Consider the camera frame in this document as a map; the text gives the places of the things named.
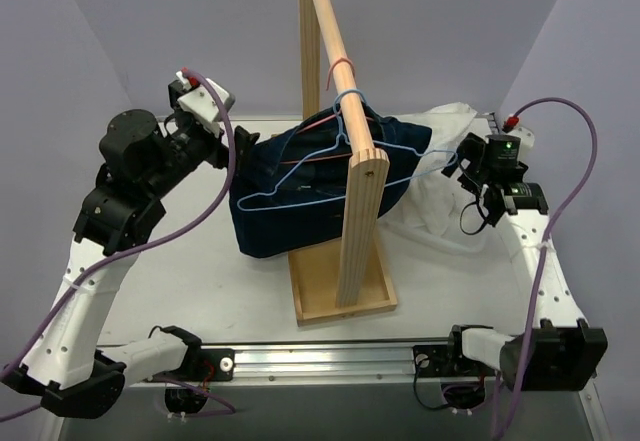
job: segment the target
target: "denim garment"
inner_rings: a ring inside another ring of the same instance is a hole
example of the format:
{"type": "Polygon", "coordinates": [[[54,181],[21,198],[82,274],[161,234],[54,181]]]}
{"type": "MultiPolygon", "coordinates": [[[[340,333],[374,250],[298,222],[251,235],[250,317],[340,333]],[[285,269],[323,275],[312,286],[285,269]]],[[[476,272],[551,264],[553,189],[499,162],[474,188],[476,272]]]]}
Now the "denim garment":
{"type": "MultiPolygon", "coordinates": [[[[363,105],[369,121],[369,130],[375,141],[409,146],[424,153],[431,140],[431,129],[411,123],[402,123],[393,117],[380,117],[363,105]]],[[[303,133],[306,126],[331,116],[325,109],[283,134],[256,144],[242,169],[236,173],[229,205],[240,251],[255,258],[265,258],[292,249],[322,243],[342,235],[344,199],[297,208],[273,211],[245,212],[238,209],[239,199],[259,192],[271,192],[276,183],[295,166],[281,164],[298,161],[304,156],[335,144],[338,121],[332,119],[303,133]]],[[[420,161],[413,152],[381,146],[389,157],[387,183],[411,176],[420,161]]],[[[344,140],[330,153],[319,157],[350,154],[344,140]]],[[[283,183],[276,194],[258,196],[242,202],[244,208],[284,206],[319,199],[342,196],[346,193],[349,157],[307,161],[283,183]]],[[[389,211],[405,193],[409,181],[385,188],[378,216],[389,211]]]]}

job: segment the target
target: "white wall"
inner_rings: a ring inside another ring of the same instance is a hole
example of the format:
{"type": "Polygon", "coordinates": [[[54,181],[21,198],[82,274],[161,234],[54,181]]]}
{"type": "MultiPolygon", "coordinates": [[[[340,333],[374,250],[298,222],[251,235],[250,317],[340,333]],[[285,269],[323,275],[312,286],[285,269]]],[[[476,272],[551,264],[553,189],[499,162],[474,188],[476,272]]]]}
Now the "white wall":
{"type": "MultiPolygon", "coordinates": [[[[165,113],[188,65],[236,94],[236,115],[301,111],[297,0],[76,1],[137,106],[165,113]]],[[[555,0],[333,2],[360,87],[398,112],[497,109],[555,0]]]]}
{"type": "MultiPolygon", "coordinates": [[[[0,363],[50,308],[71,228],[99,166],[97,140],[130,106],[74,0],[0,0],[0,363]]],[[[34,400],[0,387],[0,415],[34,400]]],[[[37,415],[0,425],[30,439],[37,415]]]]}
{"type": "MultiPolygon", "coordinates": [[[[640,432],[639,8],[640,0],[558,0],[502,108],[565,96],[597,124],[593,177],[554,237],[572,292],[609,338],[597,387],[618,440],[640,432]]],[[[536,132],[530,179],[541,181],[557,206],[584,170],[588,131],[560,106],[533,108],[524,122],[536,132]]]]}

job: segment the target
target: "red connector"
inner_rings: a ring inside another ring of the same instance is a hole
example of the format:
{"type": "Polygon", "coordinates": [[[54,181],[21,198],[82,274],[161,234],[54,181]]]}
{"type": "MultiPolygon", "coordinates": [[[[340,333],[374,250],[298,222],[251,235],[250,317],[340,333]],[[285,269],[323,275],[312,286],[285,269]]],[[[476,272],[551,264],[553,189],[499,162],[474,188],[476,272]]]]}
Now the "red connector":
{"type": "Polygon", "coordinates": [[[513,131],[513,128],[515,128],[519,122],[520,122],[520,118],[518,118],[517,116],[509,116],[507,120],[504,122],[504,125],[502,126],[502,130],[505,133],[513,131]]]}
{"type": "MultiPolygon", "coordinates": [[[[187,70],[187,68],[182,68],[180,71],[182,71],[182,73],[184,74],[184,72],[186,70],[187,70]]],[[[191,87],[193,87],[193,88],[197,88],[198,86],[200,86],[200,83],[198,82],[198,80],[196,78],[187,77],[187,81],[189,81],[189,83],[191,83],[191,87]]]]}

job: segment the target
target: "wooden pole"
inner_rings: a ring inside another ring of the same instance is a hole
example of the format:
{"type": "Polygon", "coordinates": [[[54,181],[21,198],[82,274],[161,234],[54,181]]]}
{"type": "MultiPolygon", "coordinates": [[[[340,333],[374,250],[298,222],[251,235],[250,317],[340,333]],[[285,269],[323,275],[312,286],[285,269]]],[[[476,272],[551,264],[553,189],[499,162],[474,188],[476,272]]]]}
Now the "wooden pole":
{"type": "Polygon", "coordinates": [[[320,26],[313,0],[299,0],[302,119],[320,111],[320,26]]]}
{"type": "MultiPolygon", "coordinates": [[[[331,0],[313,0],[313,4],[329,64],[340,58],[347,58],[331,0]]],[[[351,67],[347,63],[338,63],[335,66],[333,79],[338,93],[356,87],[351,67]]],[[[358,294],[373,245],[389,159],[383,150],[373,145],[358,94],[344,96],[340,107],[353,152],[349,161],[340,275],[336,295],[337,306],[343,307],[358,302],[358,294]]]]}

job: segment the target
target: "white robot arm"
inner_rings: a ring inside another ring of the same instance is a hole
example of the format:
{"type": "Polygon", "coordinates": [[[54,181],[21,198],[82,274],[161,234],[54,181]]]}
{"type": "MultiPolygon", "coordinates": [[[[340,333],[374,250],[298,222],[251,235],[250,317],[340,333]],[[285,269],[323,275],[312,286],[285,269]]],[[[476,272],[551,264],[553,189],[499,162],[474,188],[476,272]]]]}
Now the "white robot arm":
{"type": "MultiPolygon", "coordinates": [[[[126,346],[96,349],[137,254],[109,263],[80,286],[74,284],[90,266],[146,243],[165,214],[160,199],[200,163],[227,167],[216,104],[202,85],[186,80],[182,72],[177,75],[178,81],[169,85],[173,133],[163,134],[156,118],[144,110],[126,111],[109,122],[100,142],[106,162],[74,226],[54,306],[70,288],[76,291],[18,367],[2,379],[20,393],[42,397],[42,407],[58,416],[97,418],[125,387],[164,372],[188,375],[199,360],[200,339],[177,327],[154,329],[148,339],[126,346]]],[[[228,111],[233,96],[207,82],[228,111]]],[[[255,142],[242,130],[236,130],[235,138],[255,142]]]]}
{"type": "Polygon", "coordinates": [[[510,336],[486,326],[455,326],[453,353],[501,372],[513,388],[524,352],[522,390],[580,390],[594,374],[607,339],[602,329],[588,326],[567,286],[551,238],[544,241],[549,208],[540,186],[523,181],[527,166],[522,163],[520,142],[512,135],[494,134],[485,140],[469,134],[457,150],[458,164],[445,168],[443,174],[450,177],[460,169],[462,187],[476,195],[477,203],[483,202],[487,213],[483,226],[495,227],[502,238],[527,302],[540,249],[546,247],[535,293],[531,343],[523,349],[523,335],[510,336]],[[460,162],[465,159],[470,163],[462,168],[460,162]]]}

